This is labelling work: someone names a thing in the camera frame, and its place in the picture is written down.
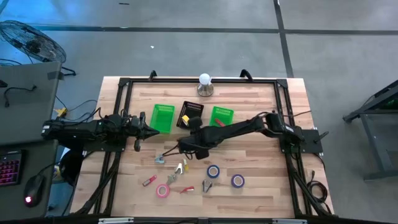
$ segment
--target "keyboard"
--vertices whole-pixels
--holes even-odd
[[[22,150],[0,151],[0,187],[19,184]]]

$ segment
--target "wooden table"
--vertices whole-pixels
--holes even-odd
[[[98,99],[102,115],[113,113],[119,78],[104,77]],[[288,78],[287,82],[293,114],[310,110],[303,79]],[[145,111],[146,122],[150,124],[156,103],[174,105],[174,122],[171,134],[160,134],[145,140],[141,144],[140,152],[133,150],[135,138],[128,139],[119,166],[112,216],[294,217],[286,161],[280,152],[279,141],[260,133],[227,139],[210,150],[210,157],[200,161],[188,161],[189,171],[170,185],[170,195],[167,198],[158,198],[155,195],[156,187],[166,183],[167,176],[174,172],[174,168],[185,157],[166,157],[164,165],[154,162],[156,155],[176,145],[177,138],[188,135],[187,130],[175,126],[185,100],[205,105],[202,115],[204,125],[208,125],[214,106],[234,110],[234,122],[250,119],[261,111],[276,110],[274,87],[270,84],[216,84],[213,96],[208,98],[199,97],[195,87],[196,84],[193,83],[133,85],[129,114],[139,115],[141,111]],[[295,117],[295,122],[303,129],[313,128],[311,113]],[[72,212],[81,208],[97,187],[103,157],[104,153],[96,152],[84,160],[73,198]],[[201,190],[201,183],[207,179],[206,169],[212,164],[220,167],[221,174],[217,179],[212,179],[213,187],[205,194]],[[327,187],[325,171],[319,158],[312,154],[303,154],[303,164],[307,181],[315,170],[315,180]],[[157,180],[143,187],[143,181],[155,174]],[[244,176],[246,183],[243,188],[235,189],[231,186],[231,177],[234,174]],[[195,186],[195,191],[180,194],[183,188],[191,185]],[[106,204],[106,191],[107,189],[102,208]],[[298,190],[297,194],[300,208],[305,212],[301,191]],[[330,196],[326,202],[333,210]]]

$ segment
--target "black metal frame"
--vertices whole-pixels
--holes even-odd
[[[282,109],[282,100],[280,97],[280,90],[282,89],[284,98],[286,101],[286,107],[287,107],[287,115],[289,116],[289,123],[290,125],[294,126],[295,121],[293,117],[293,110],[292,110],[292,105],[290,102],[290,95],[289,95],[289,88],[287,85],[287,80],[286,79],[253,79],[250,73],[247,70],[242,70],[240,74],[241,78],[212,78],[211,82],[212,83],[258,83],[258,84],[271,84],[274,87],[275,91],[275,99],[277,103],[277,111],[280,114],[283,114],[284,111]],[[122,97],[122,92],[123,88],[127,86],[127,93],[126,93],[126,100],[124,102],[124,109],[126,111],[129,110],[130,107],[130,99],[131,99],[131,92],[132,92],[132,86],[134,83],[199,83],[198,78],[161,78],[158,77],[155,71],[152,71],[150,74],[149,78],[120,78],[119,79],[119,84],[118,84],[118,92],[116,95],[116,101],[115,101],[115,106],[113,113],[118,113],[120,109],[120,104],[121,104],[121,97]],[[286,163],[288,165],[289,162],[291,161],[291,151],[290,148],[287,147],[286,144],[280,143],[280,148],[282,153],[285,154],[285,159]],[[103,167],[101,171],[101,177],[99,182],[102,183],[104,181],[104,177],[107,174],[108,166],[109,166],[109,158],[111,156],[110,152],[105,152],[105,157],[103,161]],[[114,162],[116,162],[116,167],[119,167],[120,163],[120,157],[121,157],[121,152],[116,152],[116,159]],[[296,158],[297,158],[297,170],[299,177],[303,180],[303,183],[306,183],[305,180],[305,174],[304,174],[304,168],[303,168],[303,162],[301,158],[301,153],[296,152]],[[290,184],[290,192],[292,195],[292,202],[293,202],[293,209],[295,215],[302,215],[302,212],[299,207],[299,200],[297,197],[297,191],[295,188],[295,179],[294,179],[294,174],[290,169],[287,169],[288,175],[289,175],[289,184]],[[111,184],[109,186],[109,193],[108,193],[108,200],[106,202],[106,208],[104,209],[105,214],[110,215],[112,211],[112,205],[113,205],[113,198],[114,198],[114,191],[115,191],[115,186],[116,186],[116,180],[117,180],[117,173],[113,175],[111,179]],[[307,215],[312,214],[310,202],[308,201],[308,198],[304,195],[304,201],[305,201],[305,213]],[[99,214],[101,210],[101,201],[102,201],[102,193],[98,200],[96,201],[95,208],[94,208],[94,213]]]
[[[377,147],[375,139],[376,135],[373,133],[368,124],[368,114],[398,113],[398,110],[379,110],[381,106],[398,97],[398,80],[378,91],[369,99],[372,97],[374,97],[374,99],[362,105],[360,109],[357,109],[351,112],[349,115],[343,117],[343,120],[347,123],[351,123],[352,120],[356,118],[361,118],[363,127],[369,140],[369,144],[371,145],[372,152],[376,159],[377,166],[380,170],[377,173],[366,175],[364,177],[365,181],[398,176],[398,170],[394,169],[388,152]]]

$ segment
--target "gray floor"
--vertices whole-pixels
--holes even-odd
[[[35,25],[120,27],[277,28],[271,0],[13,0],[0,21]],[[394,30],[394,0],[280,0],[285,28]],[[278,34],[65,32],[45,31],[67,52],[64,66],[79,75],[60,84],[58,96],[70,107],[96,99],[105,75],[199,75],[233,77],[242,68],[254,77],[286,77]],[[346,218],[398,220],[398,178],[363,182],[376,171],[362,124],[345,124],[344,114],[358,108],[397,79],[398,36],[287,35],[294,77],[304,78],[313,118],[320,131],[333,206]],[[29,63],[6,42],[0,57]],[[92,109],[86,105],[73,117]],[[52,196],[63,210],[67,191]]]

